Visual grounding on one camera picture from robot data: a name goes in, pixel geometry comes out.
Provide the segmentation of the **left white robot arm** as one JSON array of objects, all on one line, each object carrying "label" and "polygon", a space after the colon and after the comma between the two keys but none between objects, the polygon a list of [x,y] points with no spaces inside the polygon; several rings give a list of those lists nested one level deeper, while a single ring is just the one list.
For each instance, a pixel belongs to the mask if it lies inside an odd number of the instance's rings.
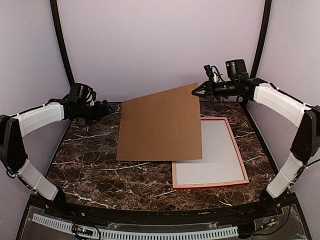
[{"label": "left white robot arm", "polygon": [[51,99],[46,104],[21,113],[1,115],[0,161],[10,178],[18,178],[30,191],[52,202],[50,208],[58,217],[67,218],[71,208],[63,201],[65,193],[32,163],[27,152],[26,140],[49,125],[73,119],[83,119],[90,124],[112,112],[107,100],[79,103]]}]

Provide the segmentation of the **brown backing board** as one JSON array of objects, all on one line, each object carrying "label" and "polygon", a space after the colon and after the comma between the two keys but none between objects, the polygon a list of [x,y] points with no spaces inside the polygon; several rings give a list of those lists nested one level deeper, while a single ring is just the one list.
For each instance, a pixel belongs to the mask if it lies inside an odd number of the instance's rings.
[{"label": "brown backing board", "polygon": [[203,158],[197,83],[122,104],[117,161],[193,161]]}]

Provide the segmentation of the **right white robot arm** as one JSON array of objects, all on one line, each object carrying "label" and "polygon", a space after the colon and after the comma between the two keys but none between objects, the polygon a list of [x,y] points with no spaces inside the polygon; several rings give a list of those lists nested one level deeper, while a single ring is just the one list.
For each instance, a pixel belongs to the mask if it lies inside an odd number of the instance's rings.
[{"label": "right white robot arm", "polygon": [[243,98],[269,108],[293,125],[295,132],[287,145],[287,160],[265,190],[273,199],[297,182],[320,148],[319,105],[298,100],[263,79],[251,78],[240,82],[207,80],[191,93],[205,100]]}]

